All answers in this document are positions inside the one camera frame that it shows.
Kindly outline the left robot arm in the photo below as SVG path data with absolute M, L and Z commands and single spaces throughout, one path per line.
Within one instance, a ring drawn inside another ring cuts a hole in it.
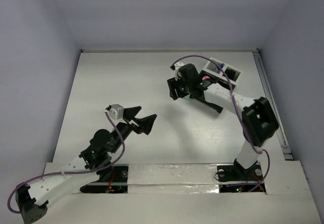
M 117 162 L 110 154 L 116 153 L 119 148 L 125 150 L 125 140 L 132 132 L 148 135 L 152 130 L 157 115 L 137 118 L 140 110 L 140 106 L 108 106 L 104 113 L 113 127 L 112 131 L 97 130 L 89 146 L 58 172 L 46 173 L 19 184 L 13 195 L 23 222 L 35 223 L 59 200 L 89 183 L 109 182 Z

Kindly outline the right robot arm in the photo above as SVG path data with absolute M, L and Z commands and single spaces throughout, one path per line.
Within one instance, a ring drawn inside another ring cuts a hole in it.
M 167 81 L 173 100 L 189 96 L 210 107 L 223 108 L 238 117 L 245 142 L 234 161 L 233 174 L 244 180 L 252 172 L 263 146 L 278 130 L 274 111 L 265 97 L 252 99 L 225 88 L 210 76 L 198 73 L 193 64 L 177 62 L 172 66 L 175 76 Z

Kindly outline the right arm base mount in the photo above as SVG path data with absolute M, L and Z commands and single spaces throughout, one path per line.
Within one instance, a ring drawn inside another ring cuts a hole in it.
M 214 179 L 220 184 L 221 193 L 266 193 L 263 172 L 257 161 L 250 168 L 244 169 L 236 160 L 232 164 L 218 165 Z

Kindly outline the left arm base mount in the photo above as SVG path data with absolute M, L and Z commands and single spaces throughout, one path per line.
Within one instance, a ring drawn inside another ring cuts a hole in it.
M 125 194 L 128 192 L 128 164 L 117 164 L 113 167 L 110 177 L 107 179 L 99 178 L 80 188 L 84 194 Z

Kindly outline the blue cap black highlighter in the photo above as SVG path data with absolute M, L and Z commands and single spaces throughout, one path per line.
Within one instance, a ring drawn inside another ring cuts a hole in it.
M 222 63 L 222 64 L 220 64 L 220 65 L 218 65 L 218 69 L 219 70 L 222 70 L 223 69 L 223 67 L 224 67 L 224 64 Z

